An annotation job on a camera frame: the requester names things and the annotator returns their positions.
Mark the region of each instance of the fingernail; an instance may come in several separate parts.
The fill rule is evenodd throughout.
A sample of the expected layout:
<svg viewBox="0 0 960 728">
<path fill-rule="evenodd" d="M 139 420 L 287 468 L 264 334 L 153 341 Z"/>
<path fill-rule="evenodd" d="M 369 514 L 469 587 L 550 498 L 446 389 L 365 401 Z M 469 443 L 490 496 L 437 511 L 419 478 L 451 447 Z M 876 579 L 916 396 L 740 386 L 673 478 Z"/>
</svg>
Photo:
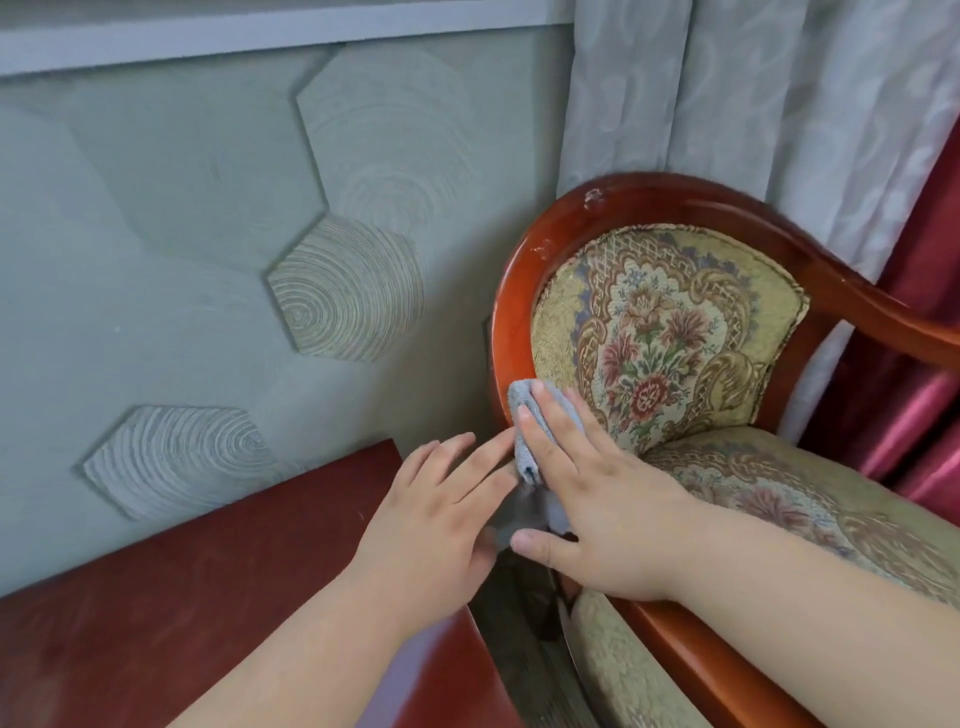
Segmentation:
<svg viewBox="0 0 960 728">
<path fill-rule="evenodd" d="M 518 531 L 510 537 L 510 548 L 517 553 L 529 552 L 533 544 L 533 537 L 526 531 Z"/>
</svg>

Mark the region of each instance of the hexagon tile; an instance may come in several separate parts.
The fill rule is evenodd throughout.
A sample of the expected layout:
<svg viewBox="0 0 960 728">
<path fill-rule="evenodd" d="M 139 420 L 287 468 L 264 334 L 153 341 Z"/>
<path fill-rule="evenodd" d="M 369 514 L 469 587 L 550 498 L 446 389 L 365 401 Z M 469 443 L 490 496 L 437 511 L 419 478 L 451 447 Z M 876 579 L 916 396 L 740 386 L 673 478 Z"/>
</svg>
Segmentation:
<svg viewBox="0 0 960 728">
<path fill-rule="evenodd" d="M 423 315 L 403 235 L 326 215 L 267 276 L 302 353 L 376 361 Z"/>
<path fill-rule="evenodd" d="M 232 407 L 136 407 L 83 463 L 132 518 L 197 516 L 276 485 L 279 462 L 250 416 Z"/>
<path fill-rule="evenodd" d="M 415 238 L 475 178 L 467 84 L 427 42 L 349 45 L 297 97 L 331 211 Z"/>
<path fill-rule="evenodd" d="M 324 211 L 288 99 L 329 53 L 81 71 L 51 112 L 147 251 L 260 276 Z"/>
</svg>

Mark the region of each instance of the hand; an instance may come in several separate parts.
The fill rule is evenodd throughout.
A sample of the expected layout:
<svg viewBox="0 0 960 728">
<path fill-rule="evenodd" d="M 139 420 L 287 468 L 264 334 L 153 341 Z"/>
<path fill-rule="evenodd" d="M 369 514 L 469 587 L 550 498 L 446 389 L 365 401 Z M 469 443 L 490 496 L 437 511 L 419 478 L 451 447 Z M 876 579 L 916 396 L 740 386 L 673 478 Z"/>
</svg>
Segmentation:
<svg viewBox="0 0 960 728">
<path fill-rule="evenodd" d="M 451 472 L 474 440 L 466 433 L 410 454 L 343 574 L 383 604 L 401 640 L 466 605 L 493 568 L 496 545 L 484 526 L 518 477 L 513 462 L 491 471 L 513 448 L 514 430 Z"/>
<path fill-rule="evenodd" d="M 533 385 L 533 394 L 558 444 L 526 408 L 520 408 L 516 424 L 579 541 L 522 529 L 510 541 L 513 550 L 607 595 L 672 598 L 676 577 L 692 556 L 691 535 L 699 532 L 710 506 L 667 473 L 621 450 L 575 390 L 565 394 L 585 432 L 541 383 Z"/>
</svg>

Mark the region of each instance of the wooden table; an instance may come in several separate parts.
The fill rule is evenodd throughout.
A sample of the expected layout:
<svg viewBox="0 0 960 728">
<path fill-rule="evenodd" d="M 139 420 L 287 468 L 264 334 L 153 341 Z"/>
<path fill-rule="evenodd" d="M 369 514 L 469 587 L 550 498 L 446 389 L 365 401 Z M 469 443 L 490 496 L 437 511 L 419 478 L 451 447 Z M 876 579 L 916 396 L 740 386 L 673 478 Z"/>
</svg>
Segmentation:
<svg viewBox="0 0 960 728">
<path fill-rule="evenodd" d="M 380 443 L 0 599 L 0 725 L 166 726 L 339 573 L 399 464 Z M 464 609 L 359 725 L 522 723 Z"/>
</svg>

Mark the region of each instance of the wall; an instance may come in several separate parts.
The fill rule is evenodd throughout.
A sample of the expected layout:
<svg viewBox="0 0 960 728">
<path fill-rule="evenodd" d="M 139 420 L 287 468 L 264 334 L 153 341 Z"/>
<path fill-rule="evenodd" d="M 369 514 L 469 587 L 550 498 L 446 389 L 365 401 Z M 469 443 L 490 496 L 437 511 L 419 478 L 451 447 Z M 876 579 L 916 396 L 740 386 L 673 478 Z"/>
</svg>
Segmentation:
<svg viewBox="0 0 960 728">
<path fill-rule="evenodd" d="M 0 85 L 0 593 L 384 437 L 490 431 L 569 27 Z"/>
</svg>

